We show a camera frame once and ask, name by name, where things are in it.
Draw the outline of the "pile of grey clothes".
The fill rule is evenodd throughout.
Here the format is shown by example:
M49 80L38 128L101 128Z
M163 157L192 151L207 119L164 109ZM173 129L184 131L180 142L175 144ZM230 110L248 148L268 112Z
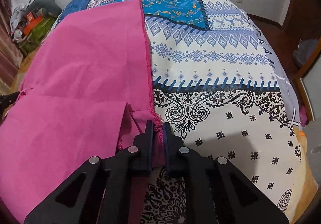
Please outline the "pile of grey clothes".
M44 8L53 16L58 16L62 9L56 4L55 0L29 0L27 4L19 4L10 17L10 29L14 32L18 24L27 17L27 14Z

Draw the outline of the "yellow orange fleece blanket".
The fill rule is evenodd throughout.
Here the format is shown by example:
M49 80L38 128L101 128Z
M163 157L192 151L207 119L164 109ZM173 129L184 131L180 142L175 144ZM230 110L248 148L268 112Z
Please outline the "yellow orange fleece blanket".
M318 184L314 180L307 160L307 138L297 126L294 126L293 129L301 149L301 162L293 172L293 191L286 210L286 216L289 218L290 223L295 223L299 220L311 204L318 190Z

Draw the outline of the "pink pants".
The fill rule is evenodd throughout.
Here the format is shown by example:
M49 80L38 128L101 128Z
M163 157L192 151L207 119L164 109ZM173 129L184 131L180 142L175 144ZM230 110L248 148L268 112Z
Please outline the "pink pants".
M65 17L1 124L1 199L18 222L91 156L130 146L154 111L141 0Z

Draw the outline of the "green storage bag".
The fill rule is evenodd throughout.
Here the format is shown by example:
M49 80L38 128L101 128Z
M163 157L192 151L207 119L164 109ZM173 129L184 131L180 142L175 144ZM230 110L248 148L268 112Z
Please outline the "green storage bag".
M36 50L45 36L49 33L52 25L56 21L54 17L44 17L25 37L18 43L21 53L26 57L29 53Z

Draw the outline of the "red gold striped curtain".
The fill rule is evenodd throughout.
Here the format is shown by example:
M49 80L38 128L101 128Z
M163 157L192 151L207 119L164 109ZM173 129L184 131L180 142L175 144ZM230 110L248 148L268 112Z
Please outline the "red gold striped curtain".
M20 68L23 55L11 39L11 0L1 0L0 15L1 94L7 94Z

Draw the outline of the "orange box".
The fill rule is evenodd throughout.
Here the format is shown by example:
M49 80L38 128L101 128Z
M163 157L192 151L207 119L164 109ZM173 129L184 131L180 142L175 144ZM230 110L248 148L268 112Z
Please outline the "orange box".
M41 21L43 17L38 16L35 17L31 12L27 15L27 24L25 28L23 29L23 33L25 35L28 35L33 28L35 28Z

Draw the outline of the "blue patchwork bed quilt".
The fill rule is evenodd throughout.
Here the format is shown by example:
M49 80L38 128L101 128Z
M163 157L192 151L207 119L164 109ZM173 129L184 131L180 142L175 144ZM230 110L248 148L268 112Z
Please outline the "blue patchwork bed quilt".
M72 0L58 21L120 1ZM286 215L299 105L264 34L231 0L141 2L156 113L202 156L228 158Z

